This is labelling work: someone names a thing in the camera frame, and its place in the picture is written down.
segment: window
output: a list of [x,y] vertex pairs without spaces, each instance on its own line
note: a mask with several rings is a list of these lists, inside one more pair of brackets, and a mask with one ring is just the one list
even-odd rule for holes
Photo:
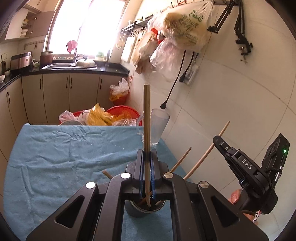
[[124,0],[64,0],[52,29],[49,50],[54,54],[68,53],[67,42],[75,40],[79,54],[106,54],[115,44],[116,29],[126,3]]

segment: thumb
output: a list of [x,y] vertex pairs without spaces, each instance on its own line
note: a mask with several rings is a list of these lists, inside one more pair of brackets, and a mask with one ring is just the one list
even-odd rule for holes
[[231,203],[232,204],[236,203],[239,200],[239,198],[240,198],[240,189],[237,189],[230,196]]

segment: potted plant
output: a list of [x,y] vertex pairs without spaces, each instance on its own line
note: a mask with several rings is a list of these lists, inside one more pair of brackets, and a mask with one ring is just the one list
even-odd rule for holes
[[95,60],[103,61],[104,60],[104,53],[99,51],[95,57]]

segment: triangular cutout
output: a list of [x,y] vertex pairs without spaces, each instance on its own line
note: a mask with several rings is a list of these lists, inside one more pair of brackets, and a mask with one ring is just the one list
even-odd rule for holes
[[232,211],[230,211],[218,198],[213,196],[211,197],[211,200],[213,202],[221,225],[224,228],[238,222],[239,218]]
[[64,210],[56,219],[56,222],[67,228],[72,228],[79,210],[83,204],[84,196],[79,196],[71,205]]

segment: pink cloth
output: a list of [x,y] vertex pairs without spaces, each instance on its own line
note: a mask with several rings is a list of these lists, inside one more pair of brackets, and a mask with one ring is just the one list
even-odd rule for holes
[[67,51],[68,51],[69,53],[71,53],[71,51],[72,51],[73,49],[76,49],[76,48],[77,48],[77,45],[78,45],[78,43],[77,43],[75,40],[71,40],[71,41],[69,41],[69,42],[67,43],[67,45],[66,45],[66,47],[68,46]]

